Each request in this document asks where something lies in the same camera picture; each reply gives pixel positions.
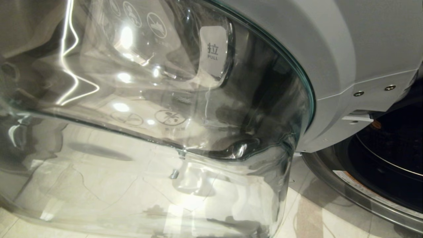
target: floor tile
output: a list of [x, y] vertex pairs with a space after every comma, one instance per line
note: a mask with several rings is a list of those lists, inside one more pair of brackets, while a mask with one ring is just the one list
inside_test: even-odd
[[371, 230], [369, 238], [421, 238], [411, 230], [388, 222], [378, 216], [373, 215], [371, 220]]
[[101, 236], [101, 235], [88, 235], [86, 238], [114, 238], [114, 237]]
[[10, 214], [8, 211], [0, 208], [0, 238], [3, 237], [7, 231], [15, 224], [18, 220], [17, 217]]
[[[313, 176], [308, 174], [304, 179], [304, 185], [308, 185], [311, 178], [313, 178]], [[323, 226], [314, 224], [319, 220], [319, 218], [316, 218], [315, 216], [319, 217], [321, 208], [301, 196], [301, 194], [298, 194], [298, 192], [294, 189], [288, 189], [288, 196], [294, 196], [295, 194], [298, 196], [295, 196], [293, 205], [288, 212], [285, 212], [281, 228], [279, 229], [276, 238], [304, 237], [311, 234], [316, 235], [317, 233], [323, 234]]]
[[289, 211], [294, 205], [295, 199], [299, 195], [299, 191], [307, 179], [310, 169], [304, 163], [301, 157], [294, 157], [291, 164], [291, 173], [289, 175], [289, 187], [286, 195], [285, 211], [282, 223], [286, 220]]
[[86, 234], [38, 226], [18, 220], [3, 238], [86, 238]]
[[367, 238], [369, 233], [339, 218], [335, 214], [322, 209], [323, 237], [326, 238]]
[[340, 220], [369, 232], [372, 214], [342, 197], [313, 173], [302, 187], [301, 195], [337, 216]]

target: washing machine door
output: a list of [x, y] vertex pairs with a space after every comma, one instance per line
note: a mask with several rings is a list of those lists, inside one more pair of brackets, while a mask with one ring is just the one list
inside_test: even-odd
[[[418, 166], [412, 173], [412, 176], [418, 176], [418, 182], [411, 180], [408, 183], [403, 182], [404, 179], [398, 179], [400, 176], [391, 176], [392, 173], [383, 172], [386, 169], [378, 171], [379, 167], [370, 165], [368, 159], [358, 159], [364, 158], [362, 155], [356, 155], [351, 159], [355, 164], [361, 163], [357, 166], [360, 167], [359, 170], [366, 170], [367, 174], [383, 178], [378, 180], [379, 185], [386, 188], [391, 184], [401, 184], [401, 189], [396, 191], [400, 194], [399, 197], [409, 196], [408, 199], [417, 204], [414, 205], [414, 209], [413, 206], [401, 208], [398, 196], [397, 198], [387, 196], [386, 192], [389, 190], [392, 192], [393, 186], [386, 191], [380, 189], [377, 191], [375, 186], [367, 185], [348, 167], [339, 163], [340, 156], [332, 147], [337, 144], [336, 147], [341, 147], [344, 154], [347, 150], [359, 154], [356, 148], [348, 149], [348, 143], [344, 143], [346, 139], [353, 136], [355, 138], [353, 142], [357, 142], [355, 134], [362, 129], [367, 130], [374, 121], [373, 116], [391, 110], [391, 106], [410, 91], [413, 78], [423, 61], [422, 2], [402, 0], [384, 2], [222, 0], [222, 2], [243, 12], [282, 42], [307, 73], [315, 93], [316, 110], [312, 123], [300, 138], [297, 152], [303, 154], [309, 167], [318, 177], [362, 207], [422, 233], [420, 192], [422, 177]], [[417, 111], [420, 113], [421, 109], [411, 110], [414, 114]], [[419, 116], [408, 117], [419, 120]], [[376, 154], [384, 158], [385, 156], [381, 155], [393, 150], [392, 141], [401, 141], [404, 144], [399, 147], [403, 149], [401, 153], [408, 155], [408, 158], [401, 162], [404, 164], [416, 158], [413, 150], [419, 149], [416, 143], [421, 140], [421, 135], [419, 137], [416, 134], [390, 140], [391, 146]], [[363, 136], [358, 137], [363, 140], [363, 144], [366, 144]], [[367, 139], [372, 140], [370, 145], [377, 143], [372, 137]]]
[[0, 197], [128, 237], [269, 237], [314, 97], [270, 35], [201, 0], [0, 3]]

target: screw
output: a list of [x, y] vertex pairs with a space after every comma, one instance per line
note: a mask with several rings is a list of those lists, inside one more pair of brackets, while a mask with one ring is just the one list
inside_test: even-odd
[[394, 88], [396, 88], [395, 85], [389, 85], [388, 87], [385, 88], [385, 91], [391, 91]]
[[356, 92], [355, 94], [354, 94], [354, 97], [359, 97], [359, 96], [361, 96], [361, 95], [363, 95], [364, 94], [364, 92], [363, 91], [358, 91], [358, 92]]
[[179, 176], [179, 171], [177, 169], [174, 169], [172, 171], [172, 174], [169, 176], [170, 179], [177, 179]]

